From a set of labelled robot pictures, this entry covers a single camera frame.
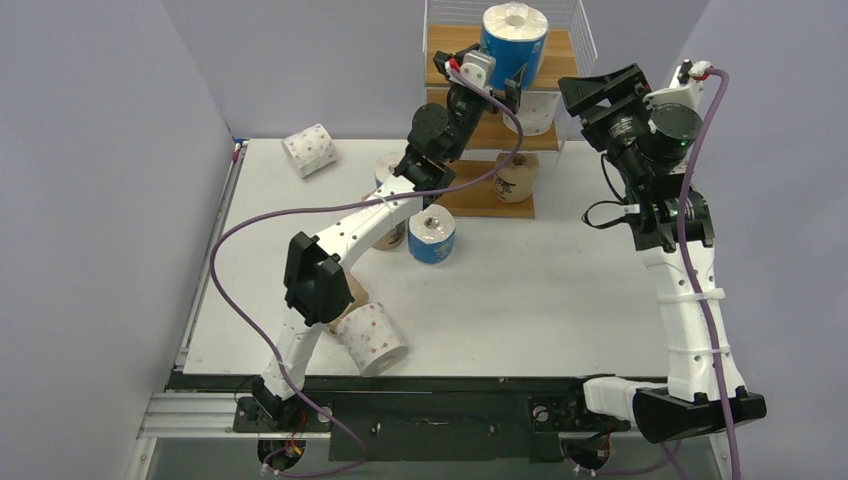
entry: wooden board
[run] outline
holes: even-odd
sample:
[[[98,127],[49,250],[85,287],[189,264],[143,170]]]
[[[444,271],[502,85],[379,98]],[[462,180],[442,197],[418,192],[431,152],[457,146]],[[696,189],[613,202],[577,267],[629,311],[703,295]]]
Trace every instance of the wooden board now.
[[[427,76],[428,86],[447,85],[445,77],[433,64],[436,51],[454,53],[471,44],[480,42],[482,26],[474,25],[430,25],[427,29]],[[557,82],[562,77],[577,77],[577,59],[568,30],[554,29],[548,32],[545,58],[529,90],[559,90]]]
[[[427,90],[427,102],[444,106],[447,99],[446,88],[431,88]],[[518,140],[518,134],[513,133],[503,123],[500,113],[483,114],[477,130],[471,136],[467,149],[480,150],[511,150]],[[556,127],[551,126],[547,132],[533,137],[525,136],[521,150],[559,150]]]
[[[456,172],[451,185],[460,185],[490,171],[495,162],[458,160],[449,164]],[[495,195],[494,178],[456,193],[443,195],[436,201],[455,217],[536,218],[533,196],[518,203],[504,203]]]

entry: screw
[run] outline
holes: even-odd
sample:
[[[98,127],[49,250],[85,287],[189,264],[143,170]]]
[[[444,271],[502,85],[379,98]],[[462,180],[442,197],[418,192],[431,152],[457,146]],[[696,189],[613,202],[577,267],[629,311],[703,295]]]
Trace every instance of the screw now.
[[[538,407],[533,409],[533,418],[537,422],[546,422],[548,421],[548,409],[539,405]]]
[[[327,418],[326,415],[332,415],[333,411],[330,409],[330,407],[322,407],[321,411],[323,411],[324,413],[318,414],[318,421],[321,422],[321,423],[329,422],[330,419]]]

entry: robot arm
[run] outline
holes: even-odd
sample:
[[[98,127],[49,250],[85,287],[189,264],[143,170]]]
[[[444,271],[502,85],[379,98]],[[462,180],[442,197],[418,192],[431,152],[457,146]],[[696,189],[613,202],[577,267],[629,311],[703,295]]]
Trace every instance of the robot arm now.
[[[438,199],[435,194],[389,200],[384,197],[448,187],[455,174],[445,164],[462,155],[483,114],[497,111],[486,98],[454,78],[454,69],[511,110],[517,110],[523,70],[508,82],[505,96],[500,97],[489,86],[495,60],[479,52],[479,48],[475,44],[456,54],[436,53],[433,61],[437,69],[452,82],[447,107],[431,103],[415,112],[403,159],[394,174],[369,197],[382,202],[360,209],[312,236],[301,232],[291,240],[284,276],[290,310],[283,319],[277,346],[286,352],[286,371],[298,387],[303,385],[307,363],[322,330],[315,328],[316,324],[333,321],[353,301],[344,272],[391,228]],[[262,374],[262,381],[253,385],[252,393],[275,419],[282,416],[282,402],[294,394],[273,360]]]
[[[586,381],[587,408],[635,422],[653,443],[713,433],[725,427],[710,338],[699,301],[714,315],[733,418],[744,423],[765,416],[765,400],[748,393],[727,343],[718,301],[724,298],[713,273],[715,249],[709,208],[690,189],[678,205],[689,147],[701,127],[695,108],[707,62],[684,62],[668,88],[651,91],[638,66],[609,75],[559,82],[583,136],[606,151],[625,184],[624,221],[653,280],[668,343],[667,385],[616,377]],[[609,106],[599,105],[609,101]],[[677,243],[678,215],[685,216],[687,245],[703,293],[690,285]]]

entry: cable tie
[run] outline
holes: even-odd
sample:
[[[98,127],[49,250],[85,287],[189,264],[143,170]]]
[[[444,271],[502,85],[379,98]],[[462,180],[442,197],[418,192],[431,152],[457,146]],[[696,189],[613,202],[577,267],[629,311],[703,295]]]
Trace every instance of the cable tie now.
[[[383,197],[382,195],[378,195],[377,192],[374,192],[374,196],[379,198],[383,202],[383,205],[385,205],[386,208],[389,209],[389,220],[392,222],[392,227],[396,226],[397,223],[395,223],[395,211],[392,209],[392,206],[389,205],[389,201],[386,200],[386,197]]]
[[[708,292],[702,293],[684,293],[682,295],[658,295],[657,302],[659,303],[686,303],[698,302],[701,300],[721,300],[724,298],[723,288],[714,288]]]
[[[706,353],[730,353],[730,345],[725,344],[719,348],[705,348],[701,350],[686,350],[683,348],[668,347],[669,352],[687,353],[687,354],[706,354]]]

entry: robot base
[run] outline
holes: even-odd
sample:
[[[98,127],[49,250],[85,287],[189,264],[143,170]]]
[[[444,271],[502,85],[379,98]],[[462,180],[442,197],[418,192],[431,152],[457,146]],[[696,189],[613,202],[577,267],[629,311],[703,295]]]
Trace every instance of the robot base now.
[[[730,399],[730,410],[736,425],[745,424],[766,416],[766,401],[739,387]],[[633,397],[633,415],[651,443],[708,435],[726,427],[718,400],[710,402],[704,397],[690,403],[670,396],[667,388],[638,390]]]

